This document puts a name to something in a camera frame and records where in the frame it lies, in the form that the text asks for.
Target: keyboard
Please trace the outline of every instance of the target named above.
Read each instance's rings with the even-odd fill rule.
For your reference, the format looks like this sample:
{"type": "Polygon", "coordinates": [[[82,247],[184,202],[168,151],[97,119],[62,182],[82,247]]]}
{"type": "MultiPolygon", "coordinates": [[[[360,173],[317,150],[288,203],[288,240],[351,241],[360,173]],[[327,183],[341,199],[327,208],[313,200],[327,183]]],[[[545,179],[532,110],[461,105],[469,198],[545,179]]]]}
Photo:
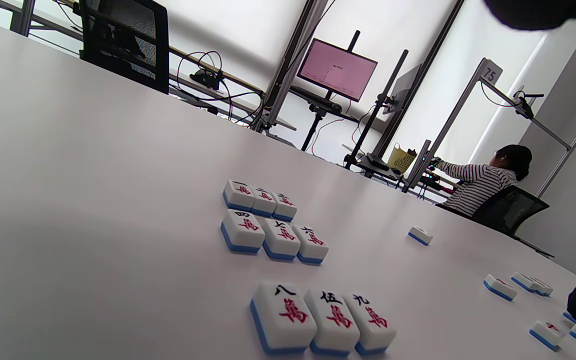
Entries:
{"type": "Polygon", "coordinates": [[[291,86],[290,90],[303,96],[304,98],[316,101],[317,103],[323,105],[324,107],[329,108],[331,110],[329,112],[332,114],[341,114],[341,105],[336,102],[332,102],[331,100],[328,100],[325,97],[319,96],[316,93],[308,91],[307,89],[300,88],[299,86],[291,86]]]}

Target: pink screen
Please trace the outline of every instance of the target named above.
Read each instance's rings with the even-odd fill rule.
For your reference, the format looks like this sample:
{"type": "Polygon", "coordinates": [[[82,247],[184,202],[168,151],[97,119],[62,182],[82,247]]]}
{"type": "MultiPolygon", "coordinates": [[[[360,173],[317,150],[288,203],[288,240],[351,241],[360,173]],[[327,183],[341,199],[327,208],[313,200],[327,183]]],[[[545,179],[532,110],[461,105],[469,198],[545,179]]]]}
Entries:
{"type": "Polygon", "coordinates": [[[358,100],[376,67],[374,61],[315,39],[299,75],[358,100]]]}

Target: metal pole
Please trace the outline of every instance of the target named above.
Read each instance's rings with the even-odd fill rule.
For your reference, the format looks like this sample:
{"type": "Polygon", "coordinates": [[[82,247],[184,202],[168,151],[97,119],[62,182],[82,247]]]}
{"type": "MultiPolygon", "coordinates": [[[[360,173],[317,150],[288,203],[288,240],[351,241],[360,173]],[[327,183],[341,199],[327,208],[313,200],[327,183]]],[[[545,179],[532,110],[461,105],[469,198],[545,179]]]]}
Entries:
{"type": "Polygon", "coordinates": [[[376,155],[377,157],[381,158],[384,156],[384,153],[386,153],[386,148],[388,148],[388,145],[390,145],[391,141],[393,141],[395,132],[397,132],[397,129],[400,127],[403,117],[406,115],[406,112],[408,111],[413,98],[415,97],[417,91],[421,87],[421,83],[426,77],[428,69],[430,69],[430,65],[432,65],[433,61],[435,61],[435,57],[437,57],[439,49],[441,49],[446,39],[446,36],[448,36],[448,32],[450,32],[450,29],[453,27],[453,23],[455,23],[455,19],[457,18],[459,11],[462,9],[464,1],[465,0],[455,1],[454,6],[450,11],[450,14],[448,15],[448,18],[443,23],[441,31],[437,35],[436,39],[434,39],[434,43],[432,44],[432,47],[430,48],[428,55],[425,57],[425,60],[423,60],[421,68],[419,69],[418,81],[412,84],[412,88],[410,89],[408,95],[404,99],[404,103],[401,107],[401,110],[393,112],[393,114],[390,116],[386,129],[383,131],[379,141],[377,142],[377,145],[375,145],[374,150],[372,151],[373,155],[376,155]]]}
{"type": "Polygon", "coordinates": [[[35,11],[35,0],[23,0],[21,19],[19,20],[18,28],[14,29],[14,32],[28,37],[28,34],[30,34],[30,22],[33,19],[33,11],[35,11]]]}
{"type": "Polygon", "coordinates": [[[542,195],[548,189],[548,187],[551,186],[551,183],[553,182],[553,180],[555,180],[555,177],[560,172],[560,170],[562,170],[563,166],[566,164],[570,155],[572,155],[572,152],[575,149],[576,149],[576,137],[574,137],[574,140],[572,141],[572,145],[570,145],[570,148],[567,148],[566,153],[564,153],[564,155],[559,160],[559,162],[557,162],[557,166],[555,166],[555,168],[552,170],[550,175],[548,175],[548,178],[546,178],[546,182],[544,182],[543,185],[541,185],[539,191],[537,191],[537,198],[541,198],[542,195]]]}
{"type": "Polygon", "coordinates": [[[466,89],[464,89],[463,92],[461,93],[461,97],[459,98],[457,104],[452,109],[450,116],[448,116],[448,120],[446,120],[446,123],[444,123],[443,127],[441,128],[439,135],[437,135],[437,139],[434,140],[432,148],[430,148],[430,152],[428,152],[428,156],[426,156],[425,160],[421,162],[420,170],[416,174],[414,174],[414,177],[409,177],[411,180],[408,182],[407,186],[403,187],[402,191],[404,193],[408,192],[409,189],[414,189],[414,187],[417,186],[417,183],[421,179],[421,175],[424,173],[422,169],[427,168],[428,164],[430,164],[430,159],[432,159],[435,156],[435,153],[439,149],[439,146],[442,144],[442,141],[444,141],[446,134],[448,134],[448,130],[450,130],[451,126],[457,119],[457,115],[459,115],[459,112],[464,107],[464,104],[466,104],[468,96],[471,95],[471,92],[473,92],[473,89],[475,89],[475,85],[477,85],[477,82],[481,79],[482,77],[481,74],[482,71],[485,70],[486,63],[487,60],[485,57],[481,59],[479,66],[477,66],[477,69],[475,70],[475,73],[473,73],[472,77],[470,78],[470,81],[466,85],[466,89]]]}
{"type": "Polygon", "coordinates": [[[417,155],[416,160],[414,160],[414,164],[412,165],[412,169],[410,170],[410,178],[414,179],[415,176],[417,175],[417,172],[419,171],[419,169],[421,169],[421,164],[424,161],[424,154],[426,153],[426,151],[428,151],[428,148],[430,147],[430,140],[426,139],[423,142],[423,146],[421,146],[421,151],[419,152],[419,155],[417,155]]]}
{"type": "MultiPolygon", "coordinates": [[[[487,88],[489,88],[490,90],[492,90],[496,95],[499,96],[499,98],[502,98],[506,103],[508,104],[515,104],[514,101],[512,100],[512,98],[509,98],[508,96],[506,96],[505,93],[503,93],[502,91],[500,91],[500,89],[496,88],[495,85],[491,84],[490,81],[488,81],[487,79],[485,79],[484,77],[482,77],[481,82],[487,86],[487,88]]],[[[515,107],[515,110],[517,112],[520,112],[522,115],[525,114],[524,110],[519,108],[519,107],[515,107]]],[[[564,148],[566,148],[566,150],[570,150],[571,146],[564,141],[561,137],[558,137],[557,135],[555,135],[554,132],[552,132],[548,127],[544,126],[541,122],[539,122],[539,120],[537,120],[535,117],[528,119],[530,120],[533,124],[537,125],[539,127],[539,129],[544,130],[544,132],[546,132],[546,134],[550,135],[550,137],[552,137],[553,139],[555,139],[558,143],[560,143],[564,148]]]]}
{"type": "MultiPolygon", "coordinates": [[[[355,48],[355,44],[357,44],[357,39],[359,39],[359,34],[361,34],[361,31],[359,30],[355,30],[354,35],[352,35],[352,40],[350,40],[350,45],[348,45],[348,48],[346,48],[346,51],[348,53],[352,53],[353,49],[355,48]]],[[[326,100],[330,100],[332,96],[332,91],[329,90],[326,93],[326,100]]],[[[311,139],[313,139],[313,135],[315,135],[315,132],[317,131],[317,125],[319,125],[320,121],[322,121],[324,119],[324,116],[326,116],[327,111],[317,107],[316,105],[311,105],[310,107],[310,111],[315,113],[315,120],[312,122],[312,125],[310,126],[310,130],[308,130],[308,134],[306,135],[306,139],[303,141],[303,145],[301,146],[301,151],[306,151],[308,150],[308,145],[311,144],[311,139]]]]}
{"type": "Polygon", "coordinates": [[[294,57],[291,60],[284,59],[284,61],[287,63],[286,66],[292,64],[292,67],[286,69],[286,73],[278,85],[279,91],[277,92],[277,96],[274,98],[274,102],[272,103],[270,114],[268,114],[268,117],[265,119],[265,121],[259,121],[258,129],[261,129],[261,125],[264,122],[267,125],[275,124],[275,121],[279,116],[279,110],[281,110],[281,107],[286,100],[286,96],[288,96],[288,91],[290,91],[290,86],[293,83],[295,76],[297,75],[299,64],[301,64],[302,59],[304,59],[304,55],[306,54],[306,46],[304,46],[304,44],[310,43],[311,38],[313,38],[314,30],[317,27],[317,24],[320,21],[324,10],[326,9],[327,2],[328,0],[317,0],[317,3],[315,3],[311,12],[308,14],[308,23],[303,28],[301,36],[299,37],[297,53],[294,54],[294,57]]]}
{"type": "Polygon", "coordinates": [[[355,162],[355,159],[357,159],[357,153],[359,153],[359,150],[361,150],[364,139],[366,139],[366,135],[368,135],[368,131],[370,131],[370,128],[373,126],[375,119],[377,119],[377,114],[379,114],[379,111],[382,109],[384,101],[386,100],[386,97],[388,97],[388,93],[391,91],[391,87],[393,87],[393,83],[395,82],[397,75],[400,73],[400,70],[402,69],[408,54],[409,51],[407,48],[402,51],[401,56],[399,57],[399,61],[395,66],[395,70],[393,70],[392,74],[390,75],[390,79],[388,79],[386,86],[383,88],[383,92],[377,95],[377,101],[375,101],[374,110],[372,110],[372,114],[370,115],[368,122],[366,122],[366,126],[363,128],[361,136],[359,136],[359,140],[357,140],[357,144],[355,144],[350,155],[346,155],[344,158],[346,169],[350,169],[350,166],[354,165],[353,163],[355,162]]]}
{"type": "Polygon", "coordinates": [[[300,45],[300,39],[302,34],[304,33],[304,27],[306,27],[309,19],[310,13],[313,10],[313,6],[317,3],[317,0],[307,0],[306,3],[303,5],[303,9],[301,10],[301,14],[299,16],[299,20],[297,21],[297,25],[295,25],[294,31],[292,32],[292,36],[290,36],[290,41],[288,42],[288,46],[286,46],[286,50],[283,52],[283,57],[279,61],[277,68],[274,70],[274,75],[272,75],[272,80],[268,83],[268,88],[265,92],[265,105],[267,107],[272,107],[275,103],[275,97],[277,96],[277,92],[279,91],[279,85],[281,84],[281,80],[283,76],[286,74],[286,69],[290,64],[291,60],[295,56],[295,51],[298,50],[298,46],[300,45]]]}

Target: black hair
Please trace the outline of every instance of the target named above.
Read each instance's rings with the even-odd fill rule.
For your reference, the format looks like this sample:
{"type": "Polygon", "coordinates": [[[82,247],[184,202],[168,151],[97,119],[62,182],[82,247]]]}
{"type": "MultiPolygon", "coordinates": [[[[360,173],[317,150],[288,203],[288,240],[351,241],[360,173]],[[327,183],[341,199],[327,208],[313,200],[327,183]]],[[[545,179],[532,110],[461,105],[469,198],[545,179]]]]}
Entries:
{"type": "Polygon", "coordinates": [[[530,162],[533,161],[533,153],[526,146],[521,145],[507,145],[500,148],[495,157],[501,159],[505,157],[504,169],[514,172],[517,181],[521,182],[528,176],[528,168],[530,162]]]}

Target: yellow basket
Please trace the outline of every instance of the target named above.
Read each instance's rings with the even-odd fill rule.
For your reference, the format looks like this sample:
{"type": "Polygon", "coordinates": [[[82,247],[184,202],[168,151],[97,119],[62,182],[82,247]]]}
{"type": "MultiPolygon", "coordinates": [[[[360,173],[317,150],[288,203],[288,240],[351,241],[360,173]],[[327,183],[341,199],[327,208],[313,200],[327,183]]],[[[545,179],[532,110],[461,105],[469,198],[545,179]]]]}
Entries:
{"type": "Polygon", "coordinates": [[[393,148],[390,154],[390,159],[388,159],[388,166],[391,169],[397,169],[401,173],[406,173],[410,164],[415,161],[415,157],[400,148],[399,143],[395,143],[395,148],[393,148]]]}

